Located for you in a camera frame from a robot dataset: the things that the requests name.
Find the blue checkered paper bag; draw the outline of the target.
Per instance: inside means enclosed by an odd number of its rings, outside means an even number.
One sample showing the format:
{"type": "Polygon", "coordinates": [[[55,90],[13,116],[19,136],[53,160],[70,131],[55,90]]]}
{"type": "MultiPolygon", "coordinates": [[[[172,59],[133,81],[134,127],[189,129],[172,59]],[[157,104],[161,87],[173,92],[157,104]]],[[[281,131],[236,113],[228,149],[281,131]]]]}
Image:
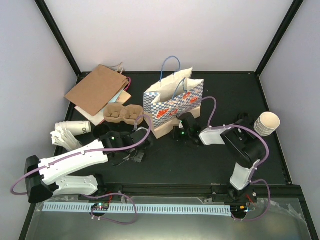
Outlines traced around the blue checkered paper bag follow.
{"type": "Polygon", "coordinates": [[[192,79],[193,68],[181,69],[176,56],[167,57],[159,80],[143,93],[143,110],[151,118],[151,131],[156,139],[169,134],[179,125],[178,116],[190,112],[195,118],[201,113],[204,80],[192,79]],[[164,77],[164,67],[169,59],[176,59],[177,70],[164,77]]]}

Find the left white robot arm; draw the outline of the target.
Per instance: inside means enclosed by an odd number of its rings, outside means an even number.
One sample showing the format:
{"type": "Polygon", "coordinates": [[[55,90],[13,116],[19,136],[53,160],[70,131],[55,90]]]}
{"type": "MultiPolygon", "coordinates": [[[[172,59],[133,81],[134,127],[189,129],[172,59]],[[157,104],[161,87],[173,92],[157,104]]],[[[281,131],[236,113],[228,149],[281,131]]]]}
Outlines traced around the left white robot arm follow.
{"type": "Polygon", "coordinates": [[[28,202],[41,203],[58,195],[87,195],[97,200],[108,192],[96,173],[89,176],[72,174],[109,160],[140,161],[153,139],[150,130],[139,127],[133,132],[109,131],[93,142],[62,155],[26,159],[24,173],[28,202]]]}

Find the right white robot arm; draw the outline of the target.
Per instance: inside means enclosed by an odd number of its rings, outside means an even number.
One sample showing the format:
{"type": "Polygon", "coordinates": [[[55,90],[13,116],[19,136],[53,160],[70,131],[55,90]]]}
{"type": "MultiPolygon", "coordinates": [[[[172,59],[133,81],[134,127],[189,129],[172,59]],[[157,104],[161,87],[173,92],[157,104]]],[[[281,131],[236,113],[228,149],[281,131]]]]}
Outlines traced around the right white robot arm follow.
{"type": "Polygon", "coordinates": [[[261,160],[269,156],[269,148],[245,119],[234,125],[201,127],[191,113],[179,117],[179,125],[170,132],[173,139],[182,140],[190,148],[200,146],[224,145],[233,154],[235,166],[229,184],[219,193],[232,202],[240,201],[246,195],[261,160]]]}

